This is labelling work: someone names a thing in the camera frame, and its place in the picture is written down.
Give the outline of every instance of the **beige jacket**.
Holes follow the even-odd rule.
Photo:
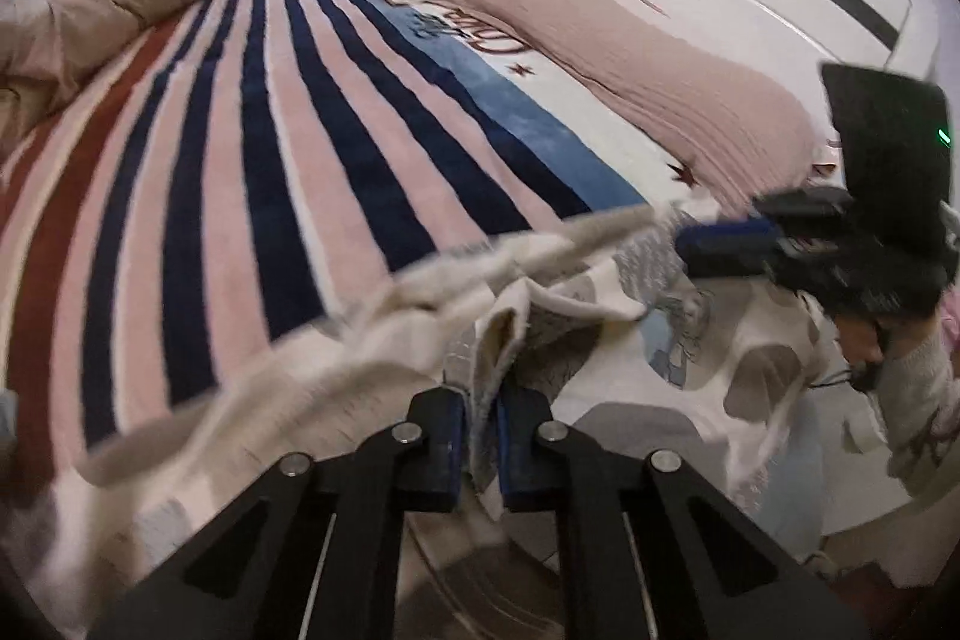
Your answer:
[[[0,162],[145,28],[196,0],[0,0]]]

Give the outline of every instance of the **metal screw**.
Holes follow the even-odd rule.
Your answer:
[[[544,421],[536,427],[536,433],[547,442],[560,442],[566,437],[567,432],[569,432],[569,429],[566,424],[560,421]]]
[[[424,436],[424,430],[421,429],[417,424],[411,423],[411,421],[404,421],[403,423],[398,423],[394,427],[391,434],[394,436],[394,439],[397,442],[402,442],[404,445],[408,445],[411,442],[416,442],[418,439]]]
[[[658,472],[676,472],[683,465],[683,458],[673,451],[656,451],[650,456],[650,465]]]
[[[280,472],[287,477],[302,475],[313,465],[313,459],[306,453],[287,453],[280,460]]]

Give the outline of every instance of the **sleeve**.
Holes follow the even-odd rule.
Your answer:
[[[940,329],[884,363],[875,396],[893,452],[889,474],[914,497],[935,501],[960,482],[960,381]]]

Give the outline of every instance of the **gray polka dot pattern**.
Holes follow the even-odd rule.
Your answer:
[[[600,340],[599,324],[568,333],[556,342],[525,350],[517,356],[512,376],[517,384],[544,394],[552,404],[579,372]]]
[[[589,410],[574,426],[608,451],[647,458],[669,448],[721,491],[726,489],[727,442],[704,442],[689,418],[678,410],[651,405],[605,402]]]
[[[527,317],[527,333],[523,340],[523,349],[534,350],[561,336],[584,326],[584,320],[577,317],[564,316],[560,313],[545,310],[536,304],[531,305]]]
[[[743,280],[709,280],[699,285],[707,326],[697,329],[697,350],[686,370],[685,389],[699,389],[726,362],[752,295],[751,284]]]
[[[786,345],[754,348],[740,359],[723,409],[734,418],[763,423],[802,371],[797,354]]]
[[[671,230],[654,225],[638,231],[613,254],[623,292],[651,308],[661,292],[683,273]]]

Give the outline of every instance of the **navy blue stripe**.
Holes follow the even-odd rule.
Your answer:
[[[243,58],[241,119],[247,204],[270,339],[325,314],[296,222],[264,66],[264,0],[253,0]]]
[[[323,66],[299,0],[284,0],[293,36],[296,63],[320,122],[347,172],[373,239],[390,271],[436,251],[433,239],[416,219],[394,172]]]
[[[216,384],[203,279],[203,158],[213,76],[236,9],[237,0],[227,0],[213,41],[197,65],[170,177],[162,276],[163,357],[170,405],[186,402]]]
[[[86,292],[86,319],[83,324],[82,367],[80,367],[80,396],[83,399],[83,435],[88,448],[117,431],[113,416],[112,332],[117,262],[120,244],[130,210],[130,199],[137,172],[143,162],[150,129],[157,116],[170,74],[189,52],[203,20],[210,9],[205,0],[195,16],[190,30],[173,59],[154,77],[150,94],[133,124],[127,144],[120,157],[117,174],[107,196],[104,219],[97,239],[97,248],[90,268]]]
[[[496,153],[530,190],[539,194],[561,218],[589,212],[589,207],[568,185],[554,175],[517,137],[490,119],[459,83],[453,72],[437,64],[422,50],[407,42],[396,28],[367,0],[349,0],[376,26],[383,40],[405,58],[421,76],[456,101],[483,130]]]
[[[397,110],[414,139],[453,187],[474,223],[488,236],[528,231],[530,224],[517,210],[510,196],[461,148],[457,140],[440,125],[440,121],[421,104],[414,92],[404,86],[397,76],[370,52],[342,9],[333,4],[332,0],[317,1],[337,32],[347,55]]]
[[[384,0],[366,0],[392,25],[411,47],[442,64],[486,113],[529,149],[555,177],[583,199],[592,212],[643,203],[643,197],[584,144],[563,121],[555,118],[520,87],[498,73],[456,33],[445,15],[424,15],[412,6],[392,6]]]

